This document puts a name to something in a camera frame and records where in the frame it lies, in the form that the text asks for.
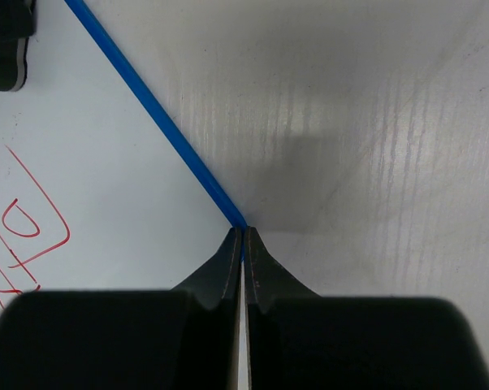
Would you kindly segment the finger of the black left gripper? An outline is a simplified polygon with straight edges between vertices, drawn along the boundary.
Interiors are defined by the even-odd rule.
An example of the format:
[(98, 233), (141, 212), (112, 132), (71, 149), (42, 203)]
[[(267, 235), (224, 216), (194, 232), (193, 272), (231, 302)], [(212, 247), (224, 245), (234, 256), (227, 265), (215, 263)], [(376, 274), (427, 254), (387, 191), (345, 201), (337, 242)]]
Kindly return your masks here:
[(34, 4), (34, 1), (0, 0), (0, 42), (34, 34)]

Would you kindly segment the green whiteboard eraser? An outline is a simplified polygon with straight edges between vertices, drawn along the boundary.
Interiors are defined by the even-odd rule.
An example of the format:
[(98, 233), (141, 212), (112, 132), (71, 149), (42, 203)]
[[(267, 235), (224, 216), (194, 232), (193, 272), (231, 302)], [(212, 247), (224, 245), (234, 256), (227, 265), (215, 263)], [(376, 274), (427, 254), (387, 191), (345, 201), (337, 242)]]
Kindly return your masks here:
[(27, 79), (27, 48), (29, 39), (0, 42), (0, 92), (16, 92)]

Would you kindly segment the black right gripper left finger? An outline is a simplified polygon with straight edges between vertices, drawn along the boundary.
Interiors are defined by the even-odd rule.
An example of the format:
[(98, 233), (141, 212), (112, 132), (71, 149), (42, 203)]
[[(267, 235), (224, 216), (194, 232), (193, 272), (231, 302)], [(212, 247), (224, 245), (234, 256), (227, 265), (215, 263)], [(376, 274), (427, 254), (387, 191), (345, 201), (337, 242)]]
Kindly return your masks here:
[(0, 316), (0, 389), (234, 389), (242, 234), (169, 290), (48, 291)]

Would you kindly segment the blue-framed small whiteboard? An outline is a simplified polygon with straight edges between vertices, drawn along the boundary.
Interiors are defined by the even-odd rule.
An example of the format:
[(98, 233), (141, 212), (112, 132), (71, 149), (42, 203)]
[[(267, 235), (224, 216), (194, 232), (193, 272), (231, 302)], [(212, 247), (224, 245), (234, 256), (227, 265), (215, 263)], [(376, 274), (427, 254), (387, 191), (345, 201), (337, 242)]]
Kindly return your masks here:
[(169, 290), (234, 228), (63, 1), (0, 93), (0, 316), (48, 291)]

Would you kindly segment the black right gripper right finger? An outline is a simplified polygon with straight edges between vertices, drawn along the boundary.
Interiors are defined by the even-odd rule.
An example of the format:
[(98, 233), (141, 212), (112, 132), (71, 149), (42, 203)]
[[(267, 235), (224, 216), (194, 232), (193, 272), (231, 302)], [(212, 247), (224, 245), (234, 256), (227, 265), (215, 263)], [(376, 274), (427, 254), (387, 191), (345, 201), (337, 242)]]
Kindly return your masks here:
[(322, 297), (244, 233), (254, 389), (489, 389), (470, 325), (432, 297)]

